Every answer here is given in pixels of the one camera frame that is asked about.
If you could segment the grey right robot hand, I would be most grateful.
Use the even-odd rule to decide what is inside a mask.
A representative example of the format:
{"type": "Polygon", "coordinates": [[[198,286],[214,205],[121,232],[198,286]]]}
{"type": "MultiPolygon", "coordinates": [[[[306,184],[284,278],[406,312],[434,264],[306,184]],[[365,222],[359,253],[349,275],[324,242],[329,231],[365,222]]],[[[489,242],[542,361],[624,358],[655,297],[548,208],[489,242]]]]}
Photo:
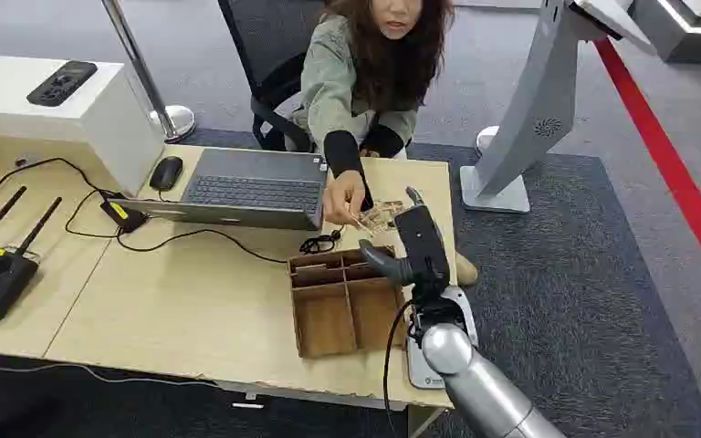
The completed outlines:
{"type": "Polygon", "coordinates": [[[397,286],[413,286],[414,304],[424,306],[438,300],[450,285],[450,265],[441,232],[422,196],[413,187],[407,187],[406,193],[413,206],[393,218],[406,256],[388,256],[366,239],[359,246],[363,258],[378,273],[397,286]]]}

